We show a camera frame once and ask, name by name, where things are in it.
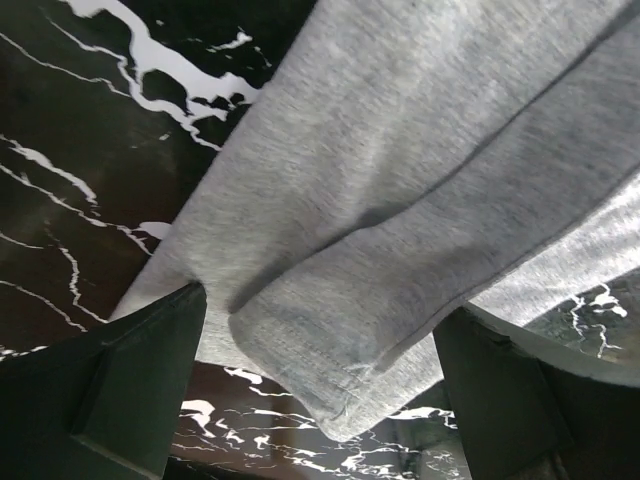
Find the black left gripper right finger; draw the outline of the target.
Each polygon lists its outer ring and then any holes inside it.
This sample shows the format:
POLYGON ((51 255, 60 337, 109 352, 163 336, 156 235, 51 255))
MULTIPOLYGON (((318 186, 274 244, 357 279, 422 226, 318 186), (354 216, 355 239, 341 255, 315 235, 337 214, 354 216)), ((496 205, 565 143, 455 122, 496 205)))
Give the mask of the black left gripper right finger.
POLYGON ((472 306, 434 339, 473 478, 638 478, 638 368, 472 306))

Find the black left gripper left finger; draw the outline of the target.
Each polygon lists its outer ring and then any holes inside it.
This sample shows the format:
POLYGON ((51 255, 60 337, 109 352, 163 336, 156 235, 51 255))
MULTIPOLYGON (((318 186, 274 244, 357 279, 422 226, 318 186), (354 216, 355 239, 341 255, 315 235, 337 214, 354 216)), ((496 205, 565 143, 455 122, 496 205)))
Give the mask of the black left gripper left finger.
POLYGON ((205 290, 192 283, 3 361, 2 478, 162 478, 205 313, 205 290))

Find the grey t shirt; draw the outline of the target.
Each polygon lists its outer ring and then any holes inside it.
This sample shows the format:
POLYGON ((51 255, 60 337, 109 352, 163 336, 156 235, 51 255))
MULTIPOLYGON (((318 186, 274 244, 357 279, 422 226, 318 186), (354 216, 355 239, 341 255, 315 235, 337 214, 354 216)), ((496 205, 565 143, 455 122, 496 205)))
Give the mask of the grey t shirt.
POLYGON ((637 2, 320 1, 115 316, 201 283, 198 359, 345 441, 442 379, 459 306, 638 265, 637 2))

